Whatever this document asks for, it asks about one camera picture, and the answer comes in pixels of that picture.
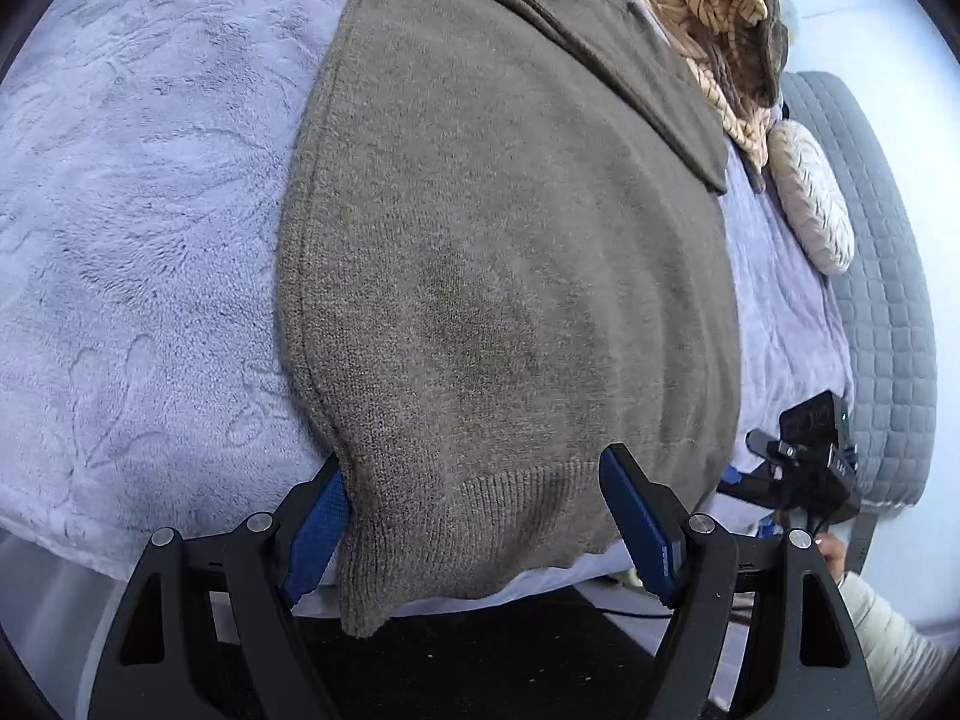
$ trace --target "white sleeve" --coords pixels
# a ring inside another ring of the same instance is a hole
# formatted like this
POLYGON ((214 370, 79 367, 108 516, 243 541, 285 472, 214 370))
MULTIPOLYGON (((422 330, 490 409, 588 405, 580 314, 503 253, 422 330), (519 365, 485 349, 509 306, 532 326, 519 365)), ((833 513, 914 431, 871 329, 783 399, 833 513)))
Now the white sleeve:
POLYGON ((947 670, 950 653, 935 647, 857 574, 840 583, 867 659, 881 720, 907 720, 947 670))

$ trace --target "pillow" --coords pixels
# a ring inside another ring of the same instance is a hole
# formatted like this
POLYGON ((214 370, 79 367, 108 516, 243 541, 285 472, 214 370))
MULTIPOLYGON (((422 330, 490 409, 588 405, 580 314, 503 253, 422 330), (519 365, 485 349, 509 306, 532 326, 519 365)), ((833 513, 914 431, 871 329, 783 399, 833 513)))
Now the pillow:
POLYGON ((770 128, 767 148, 781 205, 806 256, 822 274, 843 274, 853 260, 853 228, 827 154, 790 119, 770 128))

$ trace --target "silver bolt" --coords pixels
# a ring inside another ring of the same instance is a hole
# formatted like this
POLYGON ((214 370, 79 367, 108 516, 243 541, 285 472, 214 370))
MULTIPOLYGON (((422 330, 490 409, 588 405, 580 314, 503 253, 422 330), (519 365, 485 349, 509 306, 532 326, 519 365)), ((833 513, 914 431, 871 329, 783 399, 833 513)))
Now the silver bolt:
POLYGON ((165 547, 171 541, 174 541, 173 528, 160 528, 150 536, 150 543, 155 547, 165 547))
POLYGON ((709 514, 694 514, 688 520, 688 524, 694 533, 713 533, 713 529, 717 527, 709 514))
POLYGON ((264 531, 269 531, 273 523, 274 519, 270 514, 260 512, 259 514, 253 514, 251 518, 247 520, 247 528, 253 533, 263 533, 264 531))
POLYGON ((809 549, 813 539, 807 531, 790 531, 790 543, 798 549, 809 549))

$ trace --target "human hand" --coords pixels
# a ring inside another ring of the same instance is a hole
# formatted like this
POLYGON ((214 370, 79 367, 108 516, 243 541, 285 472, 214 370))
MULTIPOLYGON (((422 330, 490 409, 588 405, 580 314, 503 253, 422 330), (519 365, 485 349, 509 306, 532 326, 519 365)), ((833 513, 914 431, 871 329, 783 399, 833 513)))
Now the human hand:
POLYGON ((836 536, 829 533, 820 533, 813 541, 817 544, 820 554, 827 561, 827 570, 830 576, 837 584, 843 579, 843 574, 847 570, 847 546, 836 536))

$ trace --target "quilted fabric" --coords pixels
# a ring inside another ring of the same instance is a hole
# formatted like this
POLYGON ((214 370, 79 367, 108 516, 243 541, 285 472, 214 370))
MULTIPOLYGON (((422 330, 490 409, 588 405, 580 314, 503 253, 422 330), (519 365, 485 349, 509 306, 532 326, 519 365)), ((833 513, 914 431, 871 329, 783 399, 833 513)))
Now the quilted fabric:
POLYGON ((933 315, 920 252, 880 142, 843 81, 784 74, 789 117, 833 167, 857 255, 833 279, 856 377, 853 437, 866 511, 915 504, 930 471, 936 426, 933 315))
POLYGON ((853 259, 853 228, 824 150, 803 124, 784 119, 767 135, 770 172, 797 241, 818 271, 843 274, 853 259))

